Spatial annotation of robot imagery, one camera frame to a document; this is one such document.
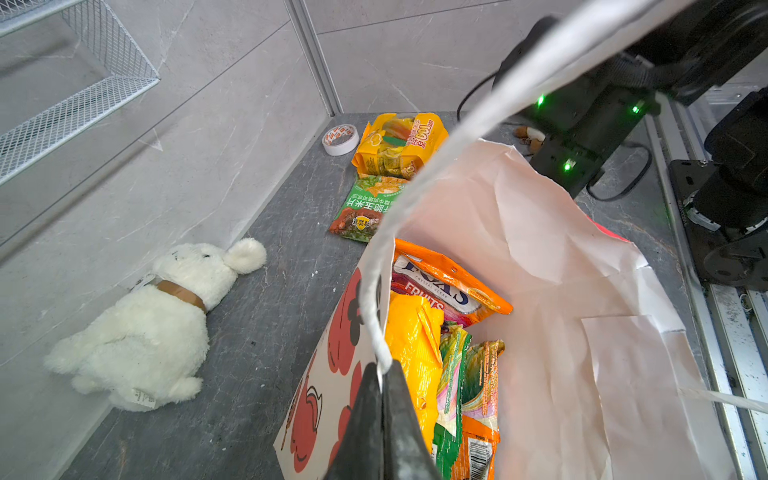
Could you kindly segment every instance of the brown ribbon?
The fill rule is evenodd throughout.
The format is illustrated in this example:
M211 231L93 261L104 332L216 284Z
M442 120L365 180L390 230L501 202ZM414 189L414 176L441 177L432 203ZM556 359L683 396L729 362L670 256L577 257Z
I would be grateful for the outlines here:
M173 295L179 300L181 300L182 302L187 302L190 305L195 305L200 310L203 310L203 313L207 313L205 310L205 303L203 303L203 300L199 296L195 295L193 292L182 287L181 285L177 283L173 283L170 280L161 280L160 282L156 283L155 286L161 292L165 292L168 295Z

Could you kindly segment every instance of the gray marble table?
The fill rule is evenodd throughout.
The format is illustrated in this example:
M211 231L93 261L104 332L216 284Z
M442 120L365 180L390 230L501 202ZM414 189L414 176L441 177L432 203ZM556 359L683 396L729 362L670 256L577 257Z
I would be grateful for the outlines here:
M441 113L446 127L453 113ZM362 131L371 114L330 126ZM489 140L515 144L512 127ZM641 124L631 139L648 144ZM525 146L520 150L527 152ZM615 193L642 168L643 151L620 149L595 193ZM197 398L155 412L113 410L63 474L76 478L282 478L272 443L294 389L365 245L327 233L356 177L352 154L330 157L317 141L259 215L248 236L264 243L265 268L243 276L208 315L210 351ZM596 222L637 244L689 332L701 361L674 240L654 168L627 197L576 201Z

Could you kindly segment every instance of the metal wire basket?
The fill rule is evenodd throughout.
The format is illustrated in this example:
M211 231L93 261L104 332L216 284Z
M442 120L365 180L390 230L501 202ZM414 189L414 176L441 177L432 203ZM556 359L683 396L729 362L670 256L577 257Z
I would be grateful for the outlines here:
M102 0L0 0L0 36L54 13L110 76L0 137L0 184L160 81L157 70Z

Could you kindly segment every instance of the teddy bear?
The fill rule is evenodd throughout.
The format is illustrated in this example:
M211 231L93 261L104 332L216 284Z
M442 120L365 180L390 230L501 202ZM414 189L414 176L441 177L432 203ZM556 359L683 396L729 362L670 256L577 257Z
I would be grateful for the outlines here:
M45 357L52 372L72 374L75 390L109 391L119 409L146 412L195 397L194 376L208 351L206 313L238 274L266 262L264 246L244 238L229 250L178 245L141 282L85 330L60 340Z

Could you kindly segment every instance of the roll of tape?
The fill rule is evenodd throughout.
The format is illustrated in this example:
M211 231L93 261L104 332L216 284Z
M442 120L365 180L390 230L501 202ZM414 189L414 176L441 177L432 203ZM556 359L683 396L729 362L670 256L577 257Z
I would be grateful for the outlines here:
M334 145L333 142L341 137L349 138ZM328 155L333 155L334 157L348 154L355 150L358 142L360 142L360 136L357 134L357 129L354 125L339 125L338 127L331 128L323 135L323 147Z

